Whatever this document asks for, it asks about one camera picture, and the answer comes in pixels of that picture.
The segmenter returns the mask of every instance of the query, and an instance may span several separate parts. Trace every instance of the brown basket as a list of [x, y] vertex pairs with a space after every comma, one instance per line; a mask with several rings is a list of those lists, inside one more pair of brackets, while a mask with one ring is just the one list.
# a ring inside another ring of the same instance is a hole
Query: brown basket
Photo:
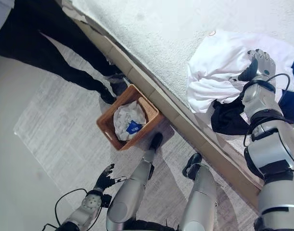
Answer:
[[[129, 141], [118, 140], [115, 134], [114, 127], [114, 113], [119, 106], [137, 101], [141, 106], [147, 123], [143, 128], [137, 132], [137, 134]], [[160, 111], [133, 85], [129, 87], [120, 95], [120, 97], [114, 102], [114, 104], [98, 118], [97, 125], [100, 130], [104, 133], [107, 139], [117, 150], [126, 150], [129, 147], [136, 144], [144, 135], [151, 131], [163, 118]]]

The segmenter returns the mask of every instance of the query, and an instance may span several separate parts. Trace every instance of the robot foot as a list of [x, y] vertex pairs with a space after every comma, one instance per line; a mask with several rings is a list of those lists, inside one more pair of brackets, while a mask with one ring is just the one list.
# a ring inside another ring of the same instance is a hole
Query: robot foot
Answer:
[[187, 165], [182, 170], [182, 174], [192, 180], [195, 180], [196, 174], [198, 170], [200, 169], [200, 163], [203, 160], [203, 157], [200, 153], [195, 153], [190, 157], [190, 159], [187, 162]]
[[161, 145], [163, 141], [163, 135], [158, 132], [156, 133], [156, 135], [153, 137], [149, 150], [154, 150], [156, 152], [156, 150], [158, 149], [158, 147]]

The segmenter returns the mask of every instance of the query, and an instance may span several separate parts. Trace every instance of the blue paper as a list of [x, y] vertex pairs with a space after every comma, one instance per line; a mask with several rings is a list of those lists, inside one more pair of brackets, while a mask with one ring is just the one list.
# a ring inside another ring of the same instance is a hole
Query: blue paper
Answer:
[[136, 132], [139, 132], [139, 130], [141, 129], [142, 129], [142, 125], [132, 120], [127, 128], [127, 132], [129, 134], [134, 134]]

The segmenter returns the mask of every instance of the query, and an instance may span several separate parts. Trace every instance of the black shoe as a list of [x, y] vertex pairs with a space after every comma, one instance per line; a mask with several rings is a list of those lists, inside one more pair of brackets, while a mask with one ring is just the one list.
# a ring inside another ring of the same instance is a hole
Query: black shoe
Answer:
[[111, 83], [110, 86], [116, 96], [121, 95], [128, 88], [126, 82], [124, 81], [122, 83]]
[[187, 165], [182, 170], [182, 174], [187, 178], [195, 180], [196, 174], [198, 170], [200, 169], [199, 164], [201, 163], [202, 160], [203, 160], [203, 157], [201, 156], [200, 153], [195, 153], [194, 155], [192, 155], [190, 159], [188, 160]]
[[105, 89], [100, 93], [101, 99], [108, 104], [113, 104], [116, 101], [116, 98], [111, 95], [109, 90], [105, 87]]
[[121, 95], [127, 88], [127, 83], [124, 81], [125, 75], [123, 73], [114, 74], [112, 76], [104, 76], [110, 82], [110, 86], [116, 96]]
[[156, 152], [156, 150], [158, 149], [158, 147], [161, 145], [163, 141], [163, 135], [158, 132], [156, 133], [156, 135], [153, 137], [149, 150], [154, 149], [154, 151]]

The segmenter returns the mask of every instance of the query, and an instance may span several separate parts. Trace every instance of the black cloth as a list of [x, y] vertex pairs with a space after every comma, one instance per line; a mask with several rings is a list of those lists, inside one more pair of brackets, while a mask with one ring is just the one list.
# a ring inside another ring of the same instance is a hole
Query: black cloth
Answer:
[[[244, 112], [244, 105], [239, 97], [231, 103], [221, 104], [215, 101], [213, 107], [215, 111], [211, 116], [211, 125], [214, 132], [226, 135], [245, 135], [247, 133], [249, 126], [240, 116]], [[284, 117], [294, 122], [294, 92], [286, 92], [280, 108]]]
[[244, 105], [238, 97], [231, 103], [221, 104], [215, 101], [215, 109], [211, 116], [212, 130], [225, 135], [244, 135], [249, 128], [240, 114], [244, 111]]
[[54, 0], [15, 1], [0, 30], [0, 55], [50, 71], [88, 90], [105, 92], [100, 81], [69, 66], [42, 33], [74, 50], [104, 76], [121, 72], [108, 63]]

